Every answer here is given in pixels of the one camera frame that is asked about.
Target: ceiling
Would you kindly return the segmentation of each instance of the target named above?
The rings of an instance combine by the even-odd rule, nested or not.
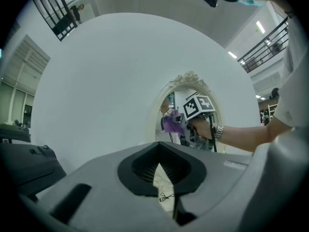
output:
[[[144,13],[184,23],[226,47],[259,9],[239,2],[218,1],[211,8],[203,0],[95,0],[100,15]]]
[[[262,24],[265,30],[264,34],[256,25],[257,21]],[[267,6],[261,7],[226,49],[238,56],[239,59],[271,33],[277,25],[278,24],[274,21],[269,8]]]
[[[35,95],[47,63],[48,60],[40,55],[25,37],[9,61],[2,82]]]

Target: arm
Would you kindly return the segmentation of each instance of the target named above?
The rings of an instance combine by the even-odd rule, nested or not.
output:
[[[190,124],[197,133],[205,138],[211,138],[209,122],[202,119],[192,119]],[[258,145],[272,142],[276,136],[288,131],[291,127],[273,117],[266,127],[236,128],[224,126],[220,142],[239,149],[254,152]]]
[[[75,15],[74,15],[74,12],[73,12],[73,10],[69,10],[69,16],[71,17],[71,19],[73,20],[73,21],[76,21],[76,18],[75,18]]]

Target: hand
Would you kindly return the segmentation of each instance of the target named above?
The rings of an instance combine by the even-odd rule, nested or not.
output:
[[[211,126],[208,121],[201,118],[193,118],[189,120],[189,124],[195,128],[199,136],[211,138]]]

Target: metal watch band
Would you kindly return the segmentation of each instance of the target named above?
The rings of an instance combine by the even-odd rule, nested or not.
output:
[[[222,137],[222,134],[223,134],[223,128],[224,126],[223,125],[217,125],[217,131],[216,131],[216,134],[214,135],[214,138],[219,141]]]

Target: railing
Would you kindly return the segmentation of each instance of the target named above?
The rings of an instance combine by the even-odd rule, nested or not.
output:
[[[190,99],[192,96],[194,95],[201,95],[199,92],[195,92],[194,94],[190,95],[188,98],[186,98],[185,100],[187,101],[188,99]]]
[[[77,27],[76,22],[71,19],[65,0],[33,0],[33,2],[60,41]]]
[[[238,60],[247,73],[266,63],[287,47],[289,40],[287,19],[285,18],[269,35]]]

